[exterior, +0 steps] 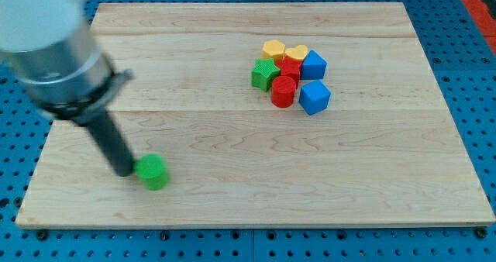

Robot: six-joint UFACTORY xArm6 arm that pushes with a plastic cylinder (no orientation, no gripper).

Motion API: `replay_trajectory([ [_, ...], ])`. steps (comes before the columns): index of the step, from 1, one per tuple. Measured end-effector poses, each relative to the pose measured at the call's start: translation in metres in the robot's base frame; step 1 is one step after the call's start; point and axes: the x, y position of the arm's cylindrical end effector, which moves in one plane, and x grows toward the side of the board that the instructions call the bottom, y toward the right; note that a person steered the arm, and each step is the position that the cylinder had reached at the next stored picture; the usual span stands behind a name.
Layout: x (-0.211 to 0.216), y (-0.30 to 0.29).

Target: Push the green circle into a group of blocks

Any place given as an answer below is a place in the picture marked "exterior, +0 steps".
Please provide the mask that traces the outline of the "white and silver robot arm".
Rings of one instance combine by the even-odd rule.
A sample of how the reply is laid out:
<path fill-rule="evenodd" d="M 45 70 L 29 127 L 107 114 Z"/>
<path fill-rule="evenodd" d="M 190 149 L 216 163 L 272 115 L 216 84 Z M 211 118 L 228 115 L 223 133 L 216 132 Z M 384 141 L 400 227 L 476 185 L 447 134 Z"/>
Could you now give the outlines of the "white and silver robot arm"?
<path fill-rule="evenodd" d="M 80 124 L 132 77 L 115 71 L 91 34 L 85 1 L 1 0 L 1 58 L 44 113 Z"/>

